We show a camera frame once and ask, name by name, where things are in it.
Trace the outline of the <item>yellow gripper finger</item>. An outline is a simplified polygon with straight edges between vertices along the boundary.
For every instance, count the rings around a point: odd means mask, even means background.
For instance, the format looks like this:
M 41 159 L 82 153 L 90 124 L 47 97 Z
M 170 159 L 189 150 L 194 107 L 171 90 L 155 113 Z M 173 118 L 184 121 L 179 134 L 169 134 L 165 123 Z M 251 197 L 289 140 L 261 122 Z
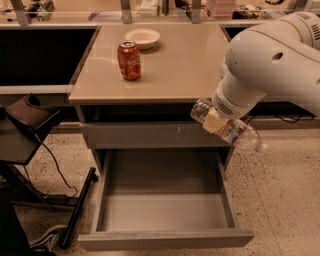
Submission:
M 202 128 L 213 134 L 220 130 L 227 122 L 227 118 L 222 117 L 215 109 L 211 109 L 204 119 Z

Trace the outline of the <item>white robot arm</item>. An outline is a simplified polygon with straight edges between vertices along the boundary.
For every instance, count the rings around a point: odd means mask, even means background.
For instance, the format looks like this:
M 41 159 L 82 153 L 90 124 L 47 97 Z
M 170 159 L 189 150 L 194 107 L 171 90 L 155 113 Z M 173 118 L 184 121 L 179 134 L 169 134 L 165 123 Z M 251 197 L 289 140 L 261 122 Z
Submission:
M 265 96 L 320 114 L 320 18 L 300 11 L 249 27 L 229 42 L 212 96 L 218 116 L 236 120 Z

